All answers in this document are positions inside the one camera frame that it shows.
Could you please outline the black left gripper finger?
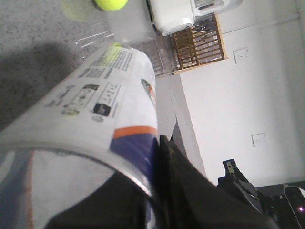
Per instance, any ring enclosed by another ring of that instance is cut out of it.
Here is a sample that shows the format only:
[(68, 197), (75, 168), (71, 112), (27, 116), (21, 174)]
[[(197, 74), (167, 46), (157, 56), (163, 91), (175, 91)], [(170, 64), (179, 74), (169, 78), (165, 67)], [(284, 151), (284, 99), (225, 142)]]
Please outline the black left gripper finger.
[(46, 229), (147, 229), (148, 201), (131, 180), (115, 172), (81, 202), (52, 217)]

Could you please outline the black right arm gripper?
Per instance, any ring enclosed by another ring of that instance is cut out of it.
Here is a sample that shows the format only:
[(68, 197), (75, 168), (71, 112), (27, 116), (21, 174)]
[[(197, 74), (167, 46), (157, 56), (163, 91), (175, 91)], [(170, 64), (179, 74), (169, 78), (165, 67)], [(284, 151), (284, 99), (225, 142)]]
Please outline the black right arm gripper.
[(223, 161), (225, 175), (218, 178), (221, 190), (164, 135), (154, 160), (154, 185), (167, 229), (305, 227), (305, 190), (301, 187), (282, 184), (257, 188), (235, 160), (229, 159)]

